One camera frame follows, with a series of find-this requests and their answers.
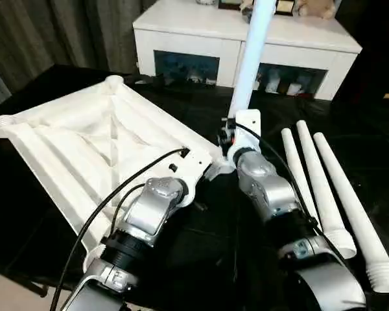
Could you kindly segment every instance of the stuffed toy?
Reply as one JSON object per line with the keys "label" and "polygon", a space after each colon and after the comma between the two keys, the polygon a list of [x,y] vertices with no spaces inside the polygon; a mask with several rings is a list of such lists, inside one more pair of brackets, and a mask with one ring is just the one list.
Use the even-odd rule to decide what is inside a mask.
{"label": "stuffed toy", "polygon": [[[253,0],[242,0],[241,12],[250,20],[253,10]],[[296,10],[301,16],[318,16],[324,19],[331,19],[336,6],[334,0],[296,0]]]}
{"label": "stuffed toy", "polygon": [[297,0],[296,8],[301,16],[318,16],[331,19],[335,15],[334,0]]}

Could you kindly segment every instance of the white furniture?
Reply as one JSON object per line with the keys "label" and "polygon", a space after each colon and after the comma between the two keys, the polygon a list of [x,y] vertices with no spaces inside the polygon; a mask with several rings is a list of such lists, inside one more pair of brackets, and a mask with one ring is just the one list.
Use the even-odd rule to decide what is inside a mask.
{"label": "white furniture", "polygon": [[[154,51],[212,56],[217,85],[233,87],[248,27],[238,11],[158,0],[134,22],[140,73],[156,75]],[[361,49],[335,19],[274,16],[261,62],[326,70],[314,97],[331,100]]]}

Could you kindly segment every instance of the threaded end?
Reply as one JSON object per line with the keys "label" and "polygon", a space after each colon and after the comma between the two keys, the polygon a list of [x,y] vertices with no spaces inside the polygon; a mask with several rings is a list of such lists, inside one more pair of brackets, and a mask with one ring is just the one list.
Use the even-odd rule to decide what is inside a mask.
{"label": "threaded end", "polygon": [[12,115],[0,115],[0,138],[7,138],[6,126],[15,124],[14,117]]}
{"label": "threaded end", "polygon": [[346,229],[326,231],[324,234],[345,259],[352,258],[356,255],[356,245]]}
{"label": "threaded end", "polygon": [[389,261],[367,264],[366,274],[374,292],[389,293]]}

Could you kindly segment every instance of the picture frame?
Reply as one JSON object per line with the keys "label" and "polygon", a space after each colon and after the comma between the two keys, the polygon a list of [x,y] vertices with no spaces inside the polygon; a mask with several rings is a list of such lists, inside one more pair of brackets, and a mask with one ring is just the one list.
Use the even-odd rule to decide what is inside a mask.
{"label": "picture frame", "polygon": [[277,0],[275,14],[292,16],[294,6],[295,0]]}
{"label": "picture frame", "polygon": [[239,6],[241,5],[242,0],[219,0],[218,8],[224,10],[240,10]]}

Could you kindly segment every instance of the white vertical rod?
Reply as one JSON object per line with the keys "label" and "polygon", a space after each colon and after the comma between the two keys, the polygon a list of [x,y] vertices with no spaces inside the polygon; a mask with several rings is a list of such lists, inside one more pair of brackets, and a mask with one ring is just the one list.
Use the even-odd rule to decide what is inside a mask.
{"label": "white vertical rod", "polygon": [[236,79],[229,118],[238,110],[248,109],[253,85],[258,73],[259,62],[264,49],[266,33],[274,15],[276,0],[255,0],[241,69]]}

